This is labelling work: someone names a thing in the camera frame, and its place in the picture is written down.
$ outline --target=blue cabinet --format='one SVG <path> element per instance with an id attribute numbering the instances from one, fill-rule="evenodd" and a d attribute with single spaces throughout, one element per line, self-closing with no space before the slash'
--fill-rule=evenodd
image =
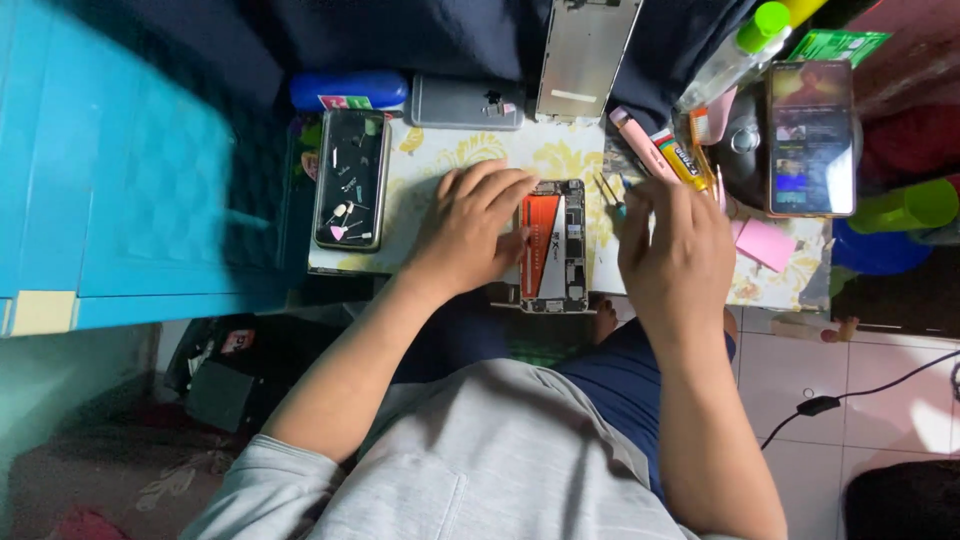
<path id="1" fill-rule="evenodd" d="M 73 7 L 0 2 L 0 335 L 283 308 L 284 126 Z"/>

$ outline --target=foot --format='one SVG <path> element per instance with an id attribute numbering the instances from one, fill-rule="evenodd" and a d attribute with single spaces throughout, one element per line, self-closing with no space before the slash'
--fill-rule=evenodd
<path id="1" fill-rule="evenodd" d="M 613 308 L 613 302 L 604 298 L 596 306 L 596 314 L 593 315 L 593 344 L 599 345 L 601 341 L 607 339 L 607 336 L 616 330 L 618 321 L 616 320 L 616 309 Z"/>

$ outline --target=green sticker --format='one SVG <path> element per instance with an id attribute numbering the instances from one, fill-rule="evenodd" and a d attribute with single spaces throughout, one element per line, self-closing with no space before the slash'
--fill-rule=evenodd
<path id="1" fill-rule="evenodd" d="M 890 37 L 883 32 L 845 32 L 811 30 L 790 54 L 788 60 L 850 60 L 857 67 Z"/>
<path id="2" fill-rule="evenodd" d="M 367 96 L 344 96 L 348 109 L 373 109 Z"/>

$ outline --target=left hand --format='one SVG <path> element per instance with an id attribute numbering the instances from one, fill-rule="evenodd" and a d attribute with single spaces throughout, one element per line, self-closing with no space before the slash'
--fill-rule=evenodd
<path id="1" fill-rule="evenodd" d="M 506 160 L 480 161 L 437 184 L 401 273 L 417 277 L 442 302 L 500 278 L 523 253 L 526 230 L 499 233 L 540 178 L 505 166 Z"/>

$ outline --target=pink pen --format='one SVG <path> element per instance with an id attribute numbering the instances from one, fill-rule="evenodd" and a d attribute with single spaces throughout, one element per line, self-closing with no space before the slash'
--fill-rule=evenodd
<path id="1" fill-rule="evenodd" d="M 622 107 L 617 107 L 610 113 L 610 120 L 620 130 L 620 134 L 627 140 L 627 144 L 634 149 L 636 156 L 640 158 L 640 162 L 643 163 L 650 174 L 664 182 L 680 183 L 677 173 L 670 168 L 670 163 L 667 163 L 663 158 L 663 154 L 657 149 L 657 145 L 650 140 L 650 136 L 643 131 L 636 120 L 630 117 L 630 114 Z"/>

